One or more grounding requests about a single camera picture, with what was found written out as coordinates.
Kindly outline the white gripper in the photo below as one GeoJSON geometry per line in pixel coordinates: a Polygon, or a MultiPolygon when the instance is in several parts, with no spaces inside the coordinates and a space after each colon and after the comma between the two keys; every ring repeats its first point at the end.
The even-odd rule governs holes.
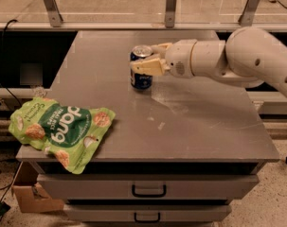
{"type": "Polygon", "coordinates": [[[190,79],[193,77],[191,56],[196,43],[193,39],[180,40],[175,44],[153,44],[151,49],[155,58],[131,61],[130,67],[140,75],[163,76],[170,71],[177,78],[190,79]]]}

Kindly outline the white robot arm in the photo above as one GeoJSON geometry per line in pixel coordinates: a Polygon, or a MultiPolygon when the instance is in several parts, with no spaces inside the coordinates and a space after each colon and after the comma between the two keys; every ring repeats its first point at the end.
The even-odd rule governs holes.
{"type": "Polygon", "coordinates": [[[265,82],[287,98],[287,46],[263,29],[242,27],[226,41],[188,39],[148,48],[150,56],[130,62],[134,73],[206,77],[246,88],[265,82]]]}

